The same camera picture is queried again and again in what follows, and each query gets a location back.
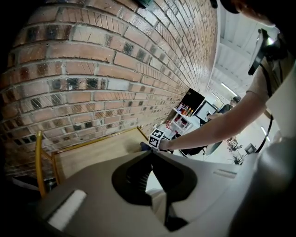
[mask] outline black cable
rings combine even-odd
[[[272,96],[270,77],[269,77],[268,72],[267,72],[267,70],[265,69],[265,67],[264,67],[262,64],[260,64],[260,66],[261,66],[262,69],[263,69],[263,74],[264,74],[264,76],[265,76],[266,85],[267,85],[267,92],[268,92],[268,96],[269,96],[269,98],[270,98],[270,97]],[[264,137],[263,142],[261,143],[261,145],[259,146],[259,148],[256,150],[256,153],[259,153],[259,152],[262,150],[262,148],[263,148],[263,146],[264,146],[264,144],[265,144],[265,142],[266,142],[266,139],[267,139],[267,137],[268,137],[268,134],[269,134],[269,132],[270,132],[270,130],[271,130],[272,121],[273,121],[273,116],[271,115],[270,122],[269,122],[269,126],[268,126],[268,129],[267,129],[267,132],[266,132],[266,135],[265,135],[265,137]]]

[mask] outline brick wall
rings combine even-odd
[[[217,18],[208,0],[48,0],[1,77],[6,173],[34,174],[36,132],[62,147],[135,125],[150,133],[209,79]],[[50,164],[43,161],[48,177]]]

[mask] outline ceiling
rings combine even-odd
[[[258,29],[267,30],[273,39],[276,38],[278,30],[259,24],[242,14],[229,13],[220,2],[217,16],[220,39],[217,41],[214,68],[207,91],[228,103],[234,95],[221,83],[243,97],[253,80],[253,76],[249,76],[247,72],[255,49]]]

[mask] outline t-shirt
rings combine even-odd
[[[266,58],[263,59],[261,64],[268,72],[272,94],[274,94],[274,92],[282,84],[282,80],[284,80],[288,76],[294,63],[295,59],[289,52],[288,55],[281,60],[268,62]],[[253,82],[247,92],[249,91],[257,94],[264,103],[266,103],[269,99],[266,79],[263,73],[263,68],[261,66],[259,66],[259,68],[257,69]]]
[[[218,113],[226,113],[227,111],[231,110],[232,108],[233,108],[233,106],[231,106],[231,105],[224,105],[222,107],[222,109],[220,109],[218,111]]]

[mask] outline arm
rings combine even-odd
[[[215,118],[219,117],[220,115],[222,115],[222,113],[209,114],[208,119],[215,119]]]
[[[239,104],[202,127],[171,141],[161,141],[161,150],[189,149],[210,145],[235,136],[255,121],[266,109],[260,97],[247,92]]]

